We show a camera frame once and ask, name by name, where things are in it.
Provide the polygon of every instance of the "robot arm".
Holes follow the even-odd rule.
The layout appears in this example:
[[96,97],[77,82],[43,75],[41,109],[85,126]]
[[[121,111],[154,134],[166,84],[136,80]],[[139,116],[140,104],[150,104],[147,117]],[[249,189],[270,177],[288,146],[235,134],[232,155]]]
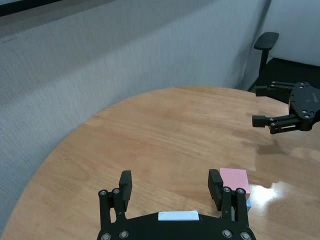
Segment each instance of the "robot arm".
[[288,115],[266,117],[252,116],[252,126],[255,128],[269,127],[271,134],[290,131],[310,131],[313,125],[320,121],[320,89],[310,86],[308,82],[296,84],[273,81],[267,86],[258,86],[256,96],[267,96],[272,92],[289,94]]
[[[220,218],[199,214],[198,220],[160,220],[156,212],[126,219],[132,178],[131,171],[123,171],[119,188],[98,193],[101,230],[97,240],[256,240],[249,228],[246,191],[223,185],[218,170],[210,169],[208,188],[216,208],[221,211]],[[115,210],[115,222],[111,222],[111,208]]]

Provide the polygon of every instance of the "table surface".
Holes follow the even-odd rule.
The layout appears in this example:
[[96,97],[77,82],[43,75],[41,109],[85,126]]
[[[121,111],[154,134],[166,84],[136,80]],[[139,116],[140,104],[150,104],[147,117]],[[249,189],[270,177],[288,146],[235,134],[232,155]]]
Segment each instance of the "table surface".
[[271,135],[252,115],[288,106],[219,87],[168,88],[117,103],[70,134],[20,197],[3,240],[94,240],[98,191],[132,170],[126,216],[198,210],[217,216],[208,170],[246,169],[258,240],[319,239],[320,128]]

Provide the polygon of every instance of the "white label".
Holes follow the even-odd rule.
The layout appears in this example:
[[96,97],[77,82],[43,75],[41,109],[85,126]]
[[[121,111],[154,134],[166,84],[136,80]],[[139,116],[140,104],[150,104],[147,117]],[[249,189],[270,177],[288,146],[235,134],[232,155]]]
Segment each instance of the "white label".
[[194,211],[161,211],[158,221],[199,221],[197,210]]

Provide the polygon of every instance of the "white wall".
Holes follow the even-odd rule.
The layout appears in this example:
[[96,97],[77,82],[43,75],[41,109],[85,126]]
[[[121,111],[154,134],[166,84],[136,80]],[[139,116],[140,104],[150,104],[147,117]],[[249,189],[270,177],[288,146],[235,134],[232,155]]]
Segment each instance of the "white wall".
[[274,0],[262,32],[277,32],[275,58],[320,66],[320,1]]
[[64,0],[0,18],[0,233],[46,156],[145,91],[239,87],[265,0]]

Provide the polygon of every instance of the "chair armrest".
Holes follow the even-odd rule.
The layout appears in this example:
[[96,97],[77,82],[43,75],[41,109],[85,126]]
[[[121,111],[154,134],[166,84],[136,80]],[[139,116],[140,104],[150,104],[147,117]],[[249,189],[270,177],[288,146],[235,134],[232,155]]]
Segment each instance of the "chair armrest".
[[279,37],[277,32],[265,32],[255,42],[254,49],[257,50],[271,50],[276,44]]

